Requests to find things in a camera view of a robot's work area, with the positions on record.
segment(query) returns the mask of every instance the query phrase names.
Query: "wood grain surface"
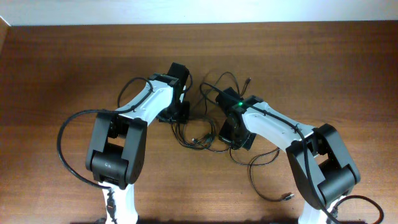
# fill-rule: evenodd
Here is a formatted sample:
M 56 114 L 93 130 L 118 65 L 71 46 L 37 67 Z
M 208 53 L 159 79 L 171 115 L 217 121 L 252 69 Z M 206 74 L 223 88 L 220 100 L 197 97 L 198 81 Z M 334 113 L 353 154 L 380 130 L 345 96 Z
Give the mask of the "wood grain surface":
M 55 148 L 62 122 L 83 109 L 116 108 L 132 77 L 166 73 L 172 62 L 187 66 L 194 88 L 225 71 L 246 96 L 257 95 L 282 114 L 314 126 L 337 128 L 362 181 L 353 194 L 380 203 L 385 223 L 398 220 L 398 22 L 293 22 L 263 24 L 11 27 L 0 56 L 0 223 L 89 223 L 105 216 L 100 190 L 63 168 Z M 129 88 L 123 102 L 144 86 Z M 225 78 L 220 88 L 233 86 Z M 210 106 L 218 124 L 222 112 Z M 62 146 L 85 177 L 85 156 L 94 116 L 67 128 Z M 208 131 L 194 122 L 189 138 Z M 218 142 L 215 149 L 223 149 Z M 257 137 L 252 150 L 234 153 L 246 162 L 273 149 Z M 303 208 L 284 153 L 254 170 L 256 195 L 245 167 L 227 154 L 181 147 L 168 124 L 148 129 L 145 165 L 136 183 L 141 218 L 191 221 L 273 221 L 298 218 Z M 378 217 L 362 201 L 341 206 L 340 220 Z
M 6 23 L 6 21 L 4 21 L 2 19 L 2 17 L 0 16 L 0 54 L 1 54 L 1 49 L 2 49 L 2 45 L 6 39 L 7 36 L 7 31 L 8 31 L 8 24 Z

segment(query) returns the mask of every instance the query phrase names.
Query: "wooden tabletop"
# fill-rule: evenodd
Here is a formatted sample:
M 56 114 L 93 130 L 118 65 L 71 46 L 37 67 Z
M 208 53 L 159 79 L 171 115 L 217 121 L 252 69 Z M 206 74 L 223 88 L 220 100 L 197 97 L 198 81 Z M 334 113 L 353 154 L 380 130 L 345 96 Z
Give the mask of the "wooden tabletop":
M 246 96 L 259 96 L 301 123 L 333 125 L 361 173 L 352 194 L 374 199 L 386 223 L 396 222 L 398 23 L 387 21 L 11 27 L 0 56 L 0 223 L 89 223 L 104 217 L 101 191 L 62 166 L 55 148 L 59 127 L 83 109 L 115 109 L 130 78 L 166 73 L 172 62 L 193 74 L 187 95 L 192 103 L 200 97 L 200 82 L 214 83 L 230 71 L 241 86 L 252 78 Z M 143 86 L 133 84 L 123 102 Z M 230 78 L 219 85 L 228 86 Z M 220 109 L 210 110 L 223 124 Z M 72 122 L 62 144 L 67 161 L 89 179 L 85 156 L 94 118 Z M 208 130 L 192 122 L 187 136 Z M 273 148 L 257 137 L 250 151 L 234 156 L 247 162 Z M 299 217 L 304 200 L 284 153 L 272 165 L 254 168 L 254 181 L 270 197 L 286 192 L 296 197 L 266 202 L 251 188 L 246 167 L 228 154 L 184 148 L 170 125 L 154 121 L 136 183 L 136 209 L 141 218 L 160 220 Z M 377 217 L 374 207 L 357 200 L 339 213 L 340 220 Z

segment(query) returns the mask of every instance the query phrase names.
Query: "black joint housing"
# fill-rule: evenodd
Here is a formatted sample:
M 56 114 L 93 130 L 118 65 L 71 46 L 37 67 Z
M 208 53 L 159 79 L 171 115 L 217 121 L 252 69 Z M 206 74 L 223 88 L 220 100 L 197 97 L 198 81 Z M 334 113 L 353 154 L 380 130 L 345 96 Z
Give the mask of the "black joint housing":
M 293 142 L 286 149 L 294 180 L 298 191 L 313 208 L 320 209 L 317 197 L 328 208 L 340 196 L 348 195 L 359 183 L 361 176 L 342 138 L 333 126 L 324 124 L 315 128 L 306 141 L 308 146 L 306 149 L 303 149 L 301 141 Z M 316 190 L 315 195 L 311 191 L 305 171 L 304 150 L 308 150 L 308 164 Z M 317 154 L 327 154 L 328 159 L 318 165 L 314 158 Z
M 216 102 L 223 110 L 227 119 L 224 122 L 223 127 L 218 134 L 220 141 L 232 146 L 232 149 L 239 149 L 243 147 L 250 150 L 256 134 L 251 133 L 246 129 L 244 125 L 242 114 L 244 114 L 249 105 L 262 102 L 262 99 L 250 96 L 247 99 L 243 99 L 232 87 L 225 89 L 224 94 L 220 93 L 216 97 Z
M 180 97 L 184 94 L 183 88 L 189 74 L 189 70 L 184 65 L 173 62 L 167 74 L 155 73 L 149 78 L 149 80 L 161 81 L 173 87 L 173 98 L 170 106 L 159 113 L 163 120 L 182 124 L 188 122 L 190 103 L 189 101 L 180 100 Z
M 125 189 L 136 182 L 144 165 L 147 122 L 116 114 L 98 113 L 86 156 L 86 168 L 94 179 Z M 109 138 L 126 138 L 124 146 L 108 142 Z

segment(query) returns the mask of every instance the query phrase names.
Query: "white robotic arm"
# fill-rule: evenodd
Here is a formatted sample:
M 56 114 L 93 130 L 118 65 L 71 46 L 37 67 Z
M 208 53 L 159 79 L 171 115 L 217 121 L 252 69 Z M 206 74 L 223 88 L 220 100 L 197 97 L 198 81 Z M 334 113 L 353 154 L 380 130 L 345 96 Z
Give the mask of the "white robotic arm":
M 120 116 L 127 119 L 141 119 L 146 121 L 149 126 L 155 117 L 164 109 L 168 108 L 173 99 L 173 88 L 165 82 L 157 80 L 150 81 L 153 86 L 153 93 L 151 93 L 139 107 L 131 112 L 120 114 Z M 118 108 L 117 110 L 126 110 L 135 105 L 138 101 L 143 99 L 147 94 L 149 84 L 128 104 Z M 109 197 L 109 190 L 103 189 L 106 205 L 106 224 L 114 223 L 136 223 L 138 221 L 138 214 L 134 206 L 134 184 L 127 184 L 125 189 L 120 189 L 118 185 L 109 182 L 99 183 L 102 186 L 111 187 L 112 197 Z
M 211 87 L 219 92 L 216 102 L 227 116 L 220 140 L 232 145 L 233 149 L 244 147 L 249 150 L 258 134 L 285 151 L 297 188 L 306 201 L 298 222 L 326 223 L 328 217 L 320 209 L 331 210 L 361 179 L 336 129 L 329 124 L 315 128 L 298 123 L 273 110 L 258 97 L 243 99 L 232 88 L 221 91 Z M 305 151 L 310 156 L 305 158 Z M 328 159 L 318 165 L 315 161 L 318 155 L 327 155 Z

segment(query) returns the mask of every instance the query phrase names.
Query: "black cable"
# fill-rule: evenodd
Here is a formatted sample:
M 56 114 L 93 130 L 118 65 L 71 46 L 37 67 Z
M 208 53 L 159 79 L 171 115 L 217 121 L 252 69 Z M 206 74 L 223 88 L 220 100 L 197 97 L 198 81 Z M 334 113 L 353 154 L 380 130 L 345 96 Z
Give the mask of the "black cable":
M 189 78 L 191 79 L 191 83 L 189 84 L 188 88 L 184 91 L 182 91 L 182 93 L 188 93 L 188 91 L 191 89 L 192 85 L 193 85 L 193 78 L 192 78 L 192 74 L 189 73 Z
M 230 149 L 230 150 L 229 150 L 229 157 L 232 159 L 232 161 L 233 161 L 234 163 L 236 163 L 236 164 L 238 164 L 238 165 L 241 165 L 241 166 L 265 166 L 265 165 L 268 164 L 267 162 L 262 163 L 262 164 L 255 164 L 255 163 L 252 162 L 252 161 L 253 161 L 257 156 L 262 157 L 262 155 L 266 156 L 266 155 L 268 155 L 268 154 L 272 154 L 272 153 L 274 153 L 274 152 L 277 152 L 277 151 L 279 151 L 279 148 L 277 148 L 277 149 L 275 149 L 275 150 L 273 150 L 273 151 L 271 151 L 271 152 L 267 152 L 267 153 L 264 153 L 264 154 L 256 155 L 256 156 L 254 156 L 254 157 L 251 159 L 251 162 L 248 162 L 247 164 L 237 161 L 237 160 L 232 156 L 232 152 L 231 152 L 231 151 L 232 151 L 232 150 Z
M 277 120 L 279 120 L 279 121 L 281 121 L 281 122 L 287 124 L 287 125 L 290 126 L 295 132 L 297 132 L 297 134 L 298 134 L 298 135 L 300 136 L 300 138 L 301 138 L 302 146 L 303 146 L 303 149 L 304 149 L 305 172 L 306 172 L 306 175 L 307 175 L 307 178 L 308 178 L 308 182 L 309 182 L 309 185 L 310 185 L 312 194 L 315 195 L 315 198 L 316 198 L 316 200 L 317 200 L 317 203 L 319 204 L 319 207 L 320 207 L 321 210 L 327 215 L 327 217 L 328 217 L 331 221 L 335 222 L 336 224 L 339 224 L 340 222 L 339 222 L 330 212 L 328 212 L 328 210 L 326 209 L 326 207 L 323 205 L 323 202 L 321 202 L 321 200 L 319 199 L 319 197 L 317 197 L 317 191 L 315 190 L 315 186 L 314 186 L 313 181 L 312 181 L 312 176 L 311 176 L 311 173 L 310 173 L 310 166 L 309 166 L 309 163 L 308 163 L 308 147 L 307 147 L 307 140 L 305 139 L 305 137 L 304 137 L 303 133 L 301 132 L 301 130 L 300 130 L 296 125 L 294 125 L 294 124 L 288 122 L 287 120 L 285 120 L 285 119 L 283 119 L 283 118 L 281 118 L 281 117 L 279 117 L 279 116 L 277 116 L 277 115 L 274 115 L 274 114 L 272 114 L 272 113 L 270 113 L 270 112 L 268 112 L 268 111 L 266 111 L 266 110 L 262 110 L 262 109 L 256 108 L 256 107 L 253 106 L 253 105 L 245 104 L 245 102 L 239 101 L 239 100 L 233 98 L 232 96 L 229 96 L 228 94 L 226 94 L 226 93 L 224 93 L 223 91 L 219 90 L 217 87 L 215 87 L 215 86 L 213 86 L 213 85 L 211 85 L 211 84 L 209 84 L 209 83 L 203 82 L 203 83 L 200 84 L 199 90 L 200 90 L 200 93 L 201 93 L 205 98 L 208 98 L 208 97 L 207 97 L 206 95 L 204 95 L 204 93 L 203 93 L 203 90 L 202 90 L 202 86 L 203 86 L 203 85 L 210 86 L 212 89 L 214 89 L 215 91 L 217 91 L 217 92 L 220 93 L 220 94 L 223 94 L 225 97 L 229 98 L 230 100 L 233 100 L 233 101 L 235 101 L 235 102 L 237 102 L 237 103 L 242 103 L 244 106 L 250 107 L 250 108 L 252 108 L 252 109 L 254 109 L 254 110 L 258 111 L 258 112 L 264 113 L 264 116 L 266 116 L 266 115 L 271 116 L 271 117 L 273 117 L 273 118 L 275 118 L 275 119 L 277 119 Z M 318 140 L 317 140 L 317 137 L 316 137 L 315 134 L 313 135 L 313 138 L 314 138 L 313 141 L 312 141 L 312 142 L 314 143 L 313 145 L 314 145 L 314 147 L 317 148 L 317 147 L 318 147 Z
M 220 75 L 220 77 L 217 79 L 217 81 L 215 82 L 215 85 L 217 85 L 220 80 L 225 76 L 225 75 L 231 75 L 231 77 L 234 80 L 234 83 L 236 85 L 236 89 L 238 91 L 238 93 L 240 94 L 240 89 L 239 89 L 239 84 L 238 84 L 238 80 L 236 79 L 235 75 L 231 72 L 224 72 Z M 208 95 L 212 90 L 208 90 L 205 94 Z M 216 137 L 217 137 L 217 128 L 216 128 L 216 124 L 213 121 L 213 119 L 211 119 L 210 117 L 207 116 L 207 112 L 208 112 L 208 105 L 207 105 L 207 100 L 202 97 L 201 99 L 198 100 L 198 102 L 193 105 L 190 110 L 192 111 L 194 108 L 196 108 L 203 100 L 205 100 L 205 112 L 203 115 L 193 115 L 189 117 L 189 121 L 193 121 L 193 120 L 202 120 L 205 122 L 208 122 L 210 125 L 210 132 L 208 134 L 205 134 L 202 138 L 200 139 L 192 139 L 192 141 L 188 141 L 185 137 L 185 129 L 187 127 L 187 124 L 181 124 L 181 123 L 174 123 L 171 124 L 172 125 L 172 132 L 175 136 L 175 138 L 177 139 L 178 143 L 183 146 L 183 147 L 187 147 L 190 149 L 194 149 L 197 151 L 200 150 L 209 150 L 211 152 L 217 152 L 217 153 L 222 153 L 222 152 L 227 152 L 229 149 L 229 146 L 226 149 L 223 150 L 214 150 L 211 148 L 211 145 L 213 144 L 213 142 L 215 141 Z M 167 122 L 167 123 L 171 123 L 170 121 L 167 121 L 164 118 L 161 118 L 158 116 L 158 118 L 163 121 L 163 122 Z
M 235 83 L 235 85 L 236 85 L 236 91 L 237 91 L 238 94 L 240 95 L 241 90 L 239 89 L 238 79 L 236 78 L 236 76 L 235 76 L 232 72 L 224 72 L 224 73 L 222 73 L 222 74 L 220 75 L 220 77 L 218 77 L 217 81 L 214 83 L 214 86 L 217 86 L 217 84 L 220 82 L 221 78 L 222 78 L 224 75 L 231 75 L 231 77 L 233 78 L 234 83 Z M 212 91 L 212 89 L 207 90 L 206 93 L 205 93 L 205 95 L 206 95 L 206 96 L 209 95 L 211 91 Z M 204 96 L 203 96 L 202 98 L 200 98 L 200 100 L 199 100 L 195 105 L 192 106 L 191 110 L 193 110 L 194 108 L 196 108 L 196 107 L 200 104 L 200 102 L 202 102 L 202 100 L 205 100 L 205 97 L 204 97 Z M 212 100 L 209 100 L 209 102 L 213 103 L 214 105 L 217 105 L 217 103 L 215 103 L 215 102 L 212 101 Z M 205 100 L 205 108 L 206 108 L 206 109 L 205 109 L 205 114 L 207 114 L 207 103 L 206 103 L 206 100 Z
M 343 202 L 351 200 L 351 199 L 362 199 L 362 200 L 365 200 L 365 201 L 371 203 L 372 205 L 374 205 L 377 208 L 377 210 L 379 211 L 379 218 L 373 224 L 379 224 L 379 223 L 381 223 L 383 221 L 384 212 L 383 212 L 383 209 L 381 208 L 381 206 L 379 204 L 377 204 L 375 201 L 373 201 L 372 199 L 370 199 L 368 197 L 365 197 L 365 196 L 362 196 L 362 195 L 349 195 L 349 196 L 341 199 L 340 201 L 338 201 L 336 203 L 335 206 L 333 206 L 332 213 L 337 214 L 339 205 L 341 205 Z
M 251 78 L 248 78 L 248 79 L 244 82 L 243 90 L 242 90 L 242 93 L 240 94 L 240 96 L 243 96 L 243 95 L 244 95 L 244 93 L 246 92 L 246 89 L 248 88 L 248 85 L 249 85 L 250 81 L 251 81 Z
M 255 165 L 257 165 L 257 166 L 259 165 L 259 164 L 255 164 L 255 161 L 260 159 L 263 156 L 267 156 L 267 155 L 275 153 L 275 152 L 276 152 L 275 156 L 269 162 L 263 163 L 261 165 L 265 166 L 265 165 L 271 164 L 278 158 L 279 152 L 280 152 L 279 148 L 276 148 L 276 149 L 274 149 L 274 150 L 272 150 L 270 152 L 266 152 L 266 153 L 260 154 L 258 156 L 255 156 L 253 158 L 253 160 L 249 163 L 249 178 L 250 178 L 251 186 L 261 198 L 263 198 L 264 200 L 267 200 L 268 202 L 282 202 L 282 201 L 290 200 L 290 199 L 292 199 L 294 197 L 294 194 L 287 193 L 287 194 L 283 194 L 278 199 L 269 198 L 269 197 L 265 196 L 264 194 L 260 193 L 260 191 L 258 191 L 257 187 L 254 185 L 253 176 L 252 176 L 252 168 Z
M 65 168 L 66 168 L 71 174 L 73 174 L 75 177 L 77 177 L 79 180 L 83 181 L 83 182 L 86 183 L 86 184 L 89 184 L 89 185 L 91 185 L 91 186 L 93 186 L 93 187 L 97 187 L 97 188 L 100 188 L 100 189 L 108 189 L 108 190 L 111 189 L 110 187 L 102 186 L 102 185 L 100 185 L 100 184 L 94 183 L 94 182 L 92 182 L 92 181 L 90 181 L 90 180 L 88 180 L 88 179 L 82 177 L 80 174 L 78 174 L 78 173 L 68 164 L 68 162 L 65 160 L 65 158 L 64 158 L 64 156 L 63 156 L 63 154 L 62 154 L 62 150 L 61 150 L 61 140 L 62 140 L 63 131 L 65 130 L 65 128 L 67 127 L 67 125 L 69 124 L 69 122 L 71 122 L 73 119 L 75 119 L 75 118 L 77 118 L 77 117 L 79 117 L 79 116 L 81 116 L 81 115 L 83 115 L 83 114 L 90 114 L 90 113 L 123 114 L 123 113 L 128 113 L 128 112 L 130 112 L 130 111 L 135 110 L 146 98 L 148 98 L 148 96 L 152 93 L 152 91 L 153 91 L 153 89 L 154 89 L 154 87 L 152 86 L 152 84 L 150 83 L 149 80 L 147 80 L 147 79 L 145 79 L 145 78 L 137 77 L 137 78 L 133 78 L 132 80 L 130 80 L 130 81 L 127 83 L 127 85 L 123 88 L 121 94 L 122 94 L 123 91 L 127 88 L 127 86 L 128 86 L 130 83 L 134 82 L 135 80 L 144 80 L 144 81 L 146 81 L 146 82 L 149 84 L 150 89 L 149 89 L 148 93 L 143 97 L 143 99 L 141 99 L 137 104 L 132 105 L 129 109 L 127 109 L 127 110 L 122 110 L 122 111 L 110 111 L 110 110 L 105 110 L 105 109 L 102 109 L 102 110 L 83 110 L 83 111 L 77 112 L 77 113 L 73 114 L 72 116 L 70 116 L 69 118 L 67 118 L 67 119 L 65 120 L 65 122 L 63 122 L 63 124 L 61 125 L 61 128 L 60 128 L 60 130 L 59 130 L 59 132 L 58 132 L 58 136 L 57 136 L 57 152 L 58 152 L 58 156 L 59 156 L 59 158 L 60 158 L 62 164 L 65 166 Z

